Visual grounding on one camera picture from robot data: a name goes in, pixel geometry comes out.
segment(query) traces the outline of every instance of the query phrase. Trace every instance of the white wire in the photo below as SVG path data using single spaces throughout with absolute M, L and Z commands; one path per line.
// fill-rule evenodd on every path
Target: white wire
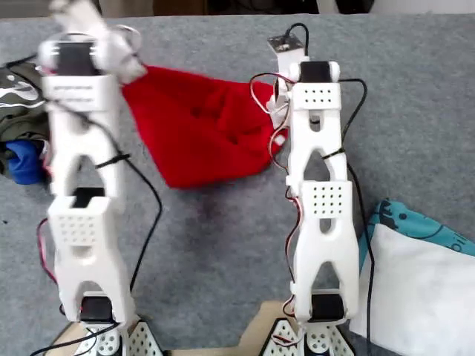
M 259 106 L 259 108 L 261 108 L 261 110 L 264 112 L 264 113 L 267 113 L 269 115 L 274 115 L 275 113 L 278 113 L 279 111 L 281 111 L 282 109 L 286 108 L 287 106 L 289 106 L 289 103 L 286 102 L 285 104 L 283 104 L 282 106 L 280 106 L 279 108 L 277 109 L 274 109 L 274 111 L 268 111 L 264 105 L 262 105 L 262 103 L 259 101 L 259 99 L 256 97 L 255 93 L 254 93 L 254 81 L 256 80 L 257 78 L 254 78 L 250 85 L 251 85 L 251 96 L 252 98 L 254 99 L 255 103 Z

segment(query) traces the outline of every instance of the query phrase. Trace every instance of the red wire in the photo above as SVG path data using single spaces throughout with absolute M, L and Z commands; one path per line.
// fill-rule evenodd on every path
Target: red wire
M 46 261 L 46 252 L 45 252 L 45 241 L 42 236 L 42 227 L 48 221 L 48 218 L 45 217 L 39 224 L 36 226 L 36 239 L 38 243 L 38 253 L 39 253 L 39 262 L 43 268 L 43 271 L 49 276 L 49 278 L 55 283 L 58 284 L 56 277 L 54 277 L 53 272 L 48 268 L 48 263 Z

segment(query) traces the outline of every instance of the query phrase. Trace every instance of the wooden base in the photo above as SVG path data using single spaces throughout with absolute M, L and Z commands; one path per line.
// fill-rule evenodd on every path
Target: wooden base
M 243 333 L 236 347 L 223 349 L 190 349 L 174 350 L 167 355 L 171 356 L 258 356 L 266 342 L 267 336 L 274 325 L 275 319 L 284 317 L 282 302 L 267 301 L 262 303 L 259 312 Z M 64 343 L 85 335 L 79 324 L 71 324 L 55 343 Z M 77 345 L 49 351 L 46 356 L 71 356 Z

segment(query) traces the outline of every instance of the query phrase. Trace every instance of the teal fabric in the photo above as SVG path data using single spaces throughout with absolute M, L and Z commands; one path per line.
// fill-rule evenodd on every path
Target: teal fabric
M 456 252 L 475 256 L 475 243 L 430 217 L 410 210 L 402 202 L 385 199 L 376 206 L 368 222 L 370 241 L 373 238 L 376 224 L 386 225 L 388 228 L 413 239 L 435 243 Z M 360 271 L 363 268 L 367 251 L 366 239 L 362 235 L 359 240 Z

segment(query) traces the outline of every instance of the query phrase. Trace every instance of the white pillow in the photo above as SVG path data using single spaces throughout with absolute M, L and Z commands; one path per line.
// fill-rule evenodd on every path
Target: white pillow
M 377 224 L 371 340 L 407 356 L 475 355 L 475 257 Z M 370 258 L 350 330 L 366 336 Z

